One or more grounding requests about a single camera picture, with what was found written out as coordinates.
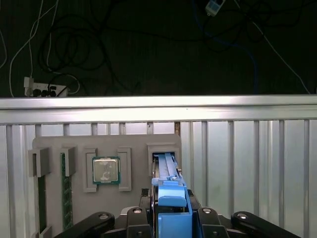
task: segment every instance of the green circuit board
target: green circuit board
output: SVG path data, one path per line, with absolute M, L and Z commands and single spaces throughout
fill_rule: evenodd
M 66 176 L 65 154 L 60 154 L 61 160 L 61 200 L 62 200 L 62 220 L 63 229 L 66 230 L 73 226 L 73 207 L 71 177 Z

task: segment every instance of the silver screw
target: silver screw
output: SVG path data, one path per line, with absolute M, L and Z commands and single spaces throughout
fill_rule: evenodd
M 138 213 L 141 213 L 142 210 L 140 208 L 136 208 L 136 209 L 133 210 L 133 212 L 138 214 Z
M 241 218 L 243 220 L 248 218 L 248 216 L 246 214 L 243 214 L 243 213 L 239 213 L 237 216 L 238 216 L 238 218 Z
M 107 214 L 101 214 L 101 215 L 99 215 L 99 218 L 100 218 L 101 220 L 104 220 L 104 219 L 107 219 L 107 218 L 108 218 L 108 215 L 107 215 Z
M 209 213 L 211 212 L 211 210 L 210 210 L 209 208 L 204 208 L 204 209 L 203 209 L 203 212 L 209 214 Z

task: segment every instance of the gray bracket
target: gray bracket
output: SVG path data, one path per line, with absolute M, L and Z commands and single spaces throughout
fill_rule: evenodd
M 117 154 L 120 157 L 120 184 L 119 191 L 132 190 L 132 172 L 131 172 L 131 148 L 119 147 Z
M 97 148 L 85 148 L 83 153 L 83 189 L 84 192 L 97 192 L 97 185 L 93 184 L 93 157 L 98 155 Z
M 69 177 L 76 172 L 75 147 L 63 147 L 60 152 L 65 154 L 65 175 Z
M 50 172 L 49 148 L 29 150 L 29 176 L 38 178 Z
M 52 238 L 53 235 L 52 235 L 52 227 L 49 226 L 49 227 L 46 227 L 44 229 L 44 231 L 42 231 L 42 233 L 40 233 L 40 237 L 39 238 Z
M 148 146 L 148 160 L 149 160 L 149 176 L 152 176 L 153 166 L 153 153 L 160 152 L 174 152 L 178 163 L 178 167 L 181 169 L 182 160 L 180 156 L 180 149 L 176 143 L 147 143 Z

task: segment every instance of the corrugated metal panel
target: corrugated metal panel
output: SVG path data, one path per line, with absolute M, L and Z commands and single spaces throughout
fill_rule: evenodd
M 270 103 L 269 107 L 235 103 L 224 108 L 221 103 L 221 107 L 191 108 L 198 113 L 192 118 L 210 119 L 181 120 L 184 178 L 202 205 L 227 217 L 247 210 L 301 237 L 317 237 L 317 107 Z M 35 136 L 174 133 L 170 119 L 179 116 L 173 110 L 166 112 L 158 122 L 125 123 L 110 118 L 89 123 L 83 117 L 81 123 L 83 114 L 74 111 L 72 118 L 61 112 L 59 124 L 10 125 L 4 121 L 8 111 L 0 118 L 1 237 L 28 238 L 36 230 L 37 184 L 27 176 L 25 159 Z

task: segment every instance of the electrical outlet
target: electrical outlet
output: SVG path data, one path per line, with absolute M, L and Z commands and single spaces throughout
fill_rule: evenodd
M 34 78 L 24 77 L 24 95 L 27 97 L 51 97 L 47 83 L 35 83 Z M 51 92 L 58 95 L 66 86 L 50 84 Z M 64 90 L 59 97 L 67 97 L 68 90 Z

